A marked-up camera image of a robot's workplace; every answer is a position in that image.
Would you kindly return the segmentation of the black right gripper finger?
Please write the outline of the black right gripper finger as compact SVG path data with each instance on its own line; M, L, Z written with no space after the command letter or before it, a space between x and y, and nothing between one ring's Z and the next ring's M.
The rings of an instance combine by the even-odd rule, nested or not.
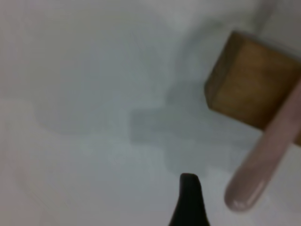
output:
M182 173L178 201L169 223L171 226L207 226L209 221L197 175Z

